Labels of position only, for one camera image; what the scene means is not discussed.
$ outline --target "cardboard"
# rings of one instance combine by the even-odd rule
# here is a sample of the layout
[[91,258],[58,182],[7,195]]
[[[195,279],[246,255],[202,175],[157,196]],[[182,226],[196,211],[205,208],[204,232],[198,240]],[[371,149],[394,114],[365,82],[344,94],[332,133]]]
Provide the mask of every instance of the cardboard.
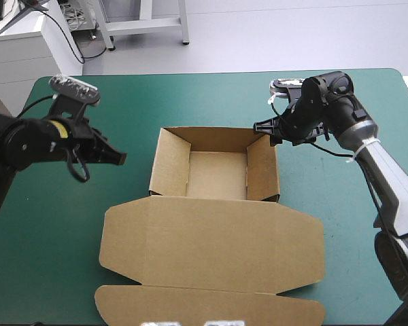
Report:
[[106,323],[321,325],[318,302],[275,295],[324,277],[322,222],[275,203],[277,168],[250,129],[162,128],[150,194],[163,196],[105,215],[100,264],[141,283],[97,289]]
[[142,285],[275,294],[324,277],[323,225],[276,203],[151,196],[106,212],[99,260]]
[[162,128],[150,193],[204,199],[279,198],[276,147],[247,128]]
[[204,326],[207,321],[244,321],[246,326],[321,325],[324,307],[315,301],[269,294],[139,286],[102,286],[95,302],[111,326],[171,321]]

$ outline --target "box lid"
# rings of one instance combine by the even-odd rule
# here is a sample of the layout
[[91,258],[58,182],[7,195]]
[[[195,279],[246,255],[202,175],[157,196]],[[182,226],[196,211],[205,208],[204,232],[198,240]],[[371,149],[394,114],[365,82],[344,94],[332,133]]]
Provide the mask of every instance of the box lid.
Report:
[[276,203],[151,196],[106,212],[99,260],[143,285],[281,293],[323,278],[323,225]]
[[104,321],[113,326],[151,322],[205,326],[208,321],[243,321],[245,326],[319,326],[325,315],[320,303],[291,297],[132,285],[99,287],[95,303]]

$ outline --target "robotic arm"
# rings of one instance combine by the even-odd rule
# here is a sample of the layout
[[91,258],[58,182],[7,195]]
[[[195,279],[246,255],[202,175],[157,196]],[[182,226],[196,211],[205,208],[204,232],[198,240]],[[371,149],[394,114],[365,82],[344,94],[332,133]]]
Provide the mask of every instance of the robotic arm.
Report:
[[99,102],[99,91],[63,75],[53,77],[50,86],[56,94],[46,117],[20,119],[0,114],[0,208],[16,172],[32,163],[66,161],[80,182],[90,178],[86,163],[124,164],[126,154],[115,150],[84,117],[87,106]]
[[[378,126],[354,95],[351,78],[340,71],[307,79],[271,82],[275,97],[288,98],[285,112],[254,124],[255,132],[269,134],[271,145],[314,143],[333,134],[344,149],[354,152],[378,209],[375,251],[399,298],[401,307],[385,325],[408,325],[408,175],[377,139]],[[376,201],[376,193],[381,204]]]

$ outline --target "gray floor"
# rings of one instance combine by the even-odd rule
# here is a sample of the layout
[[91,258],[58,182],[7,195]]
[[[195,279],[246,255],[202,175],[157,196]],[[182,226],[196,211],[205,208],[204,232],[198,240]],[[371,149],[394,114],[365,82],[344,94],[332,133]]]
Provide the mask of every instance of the gray floor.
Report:
[[[111,20],[136,19],[139,1],[104,1]],[[212,73],[391,67],[408,75],[408,0],[187,0],[191,43],[181,32],[115,38],[86,75]],[[154,0],[153,13],[178,12]],[[85,55],[101,38],[80,39]]]

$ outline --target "white cabinet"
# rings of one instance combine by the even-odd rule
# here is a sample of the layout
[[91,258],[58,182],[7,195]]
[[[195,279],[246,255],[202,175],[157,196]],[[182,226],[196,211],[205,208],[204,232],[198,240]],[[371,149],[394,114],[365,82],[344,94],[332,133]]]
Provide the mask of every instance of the white cabinet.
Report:
[[[12,3],[13,0],[6,1],[5,13],[11,10]],[[78,54],[58,3],[53,0],[44,6]],[[0,29],[13,16],[11,13],[2,20]],[[61,30],[47,16],[32,12],[0,35],[0,99],[13,115],[22,110],[38,78],[57,73],[81,75],[82,64],[74,57]]]

